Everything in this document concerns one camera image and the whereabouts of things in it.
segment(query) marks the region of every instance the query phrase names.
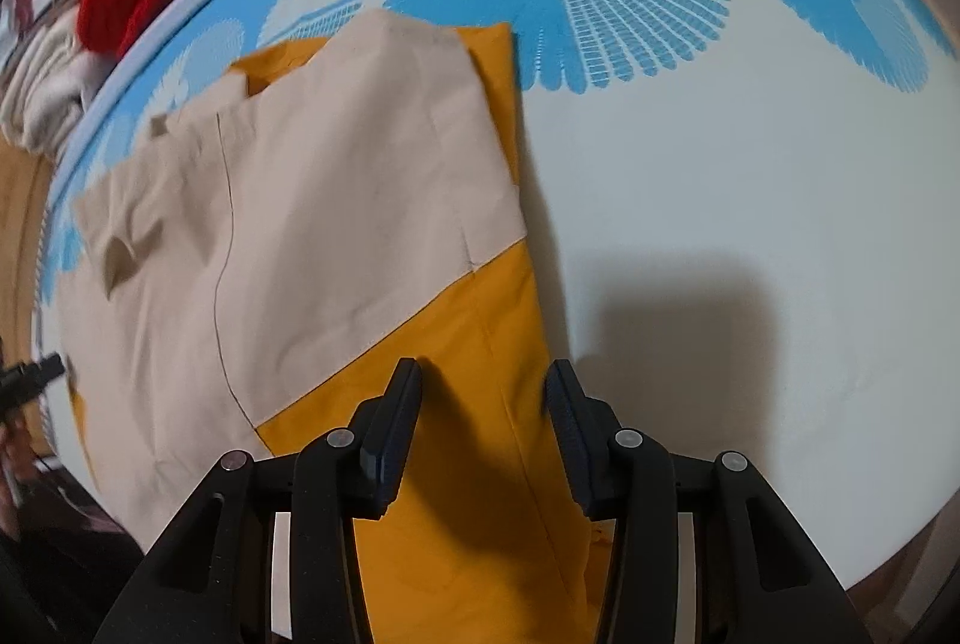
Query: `beige fabric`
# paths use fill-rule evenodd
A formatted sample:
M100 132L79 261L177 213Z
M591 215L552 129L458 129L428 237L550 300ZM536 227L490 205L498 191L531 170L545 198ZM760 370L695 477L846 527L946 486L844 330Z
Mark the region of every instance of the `beige fabric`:
M179 109L150 118L150 121L136 133L133 149L136 151L161 135L166 135L170 131L175 133L176 130L186 127L187 123L195 119L212 116L217 111L227 109L246 99L247 77L239 73L227 73L211 83L203 92L190 98Z
M372 10L181 125L78 198L59 285L98 486L144 545L222 452L265 454L253 425L524 235L447 29Z

